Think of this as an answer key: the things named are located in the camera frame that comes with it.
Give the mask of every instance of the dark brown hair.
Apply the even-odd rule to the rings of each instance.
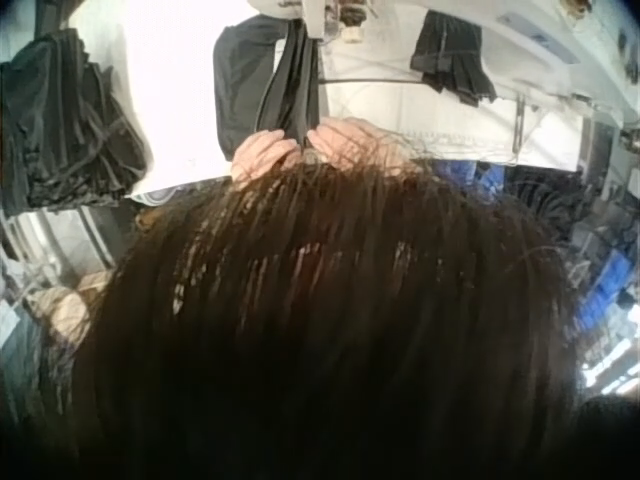
[[[513,473],[570,418],[573,308],[508,199],[273,171],[176,206],[122,263],[76,361],[80,457],[136,478]]]

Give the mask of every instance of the person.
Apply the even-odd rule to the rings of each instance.
[[[583,455],[610,429],[577,428],[576,302],[544,226],[365,121],[323,119],[308,142],[249,137],[231,187],[165,212],[114,273],[76,353],[74,472],[610,469]]]

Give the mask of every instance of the hand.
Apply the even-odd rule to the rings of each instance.
[[[238,147],[231,162],[233,183],[244,185],[261,177],[285,157],[292,160],[300,151],[295,140],[284,138],[283,130],[263,130],[249,136]]]
[[[307,138],[328,163],[342,170],[357,163],[378,165],[390,173],[417,169],[399,135],[366,120],[323,118]]]

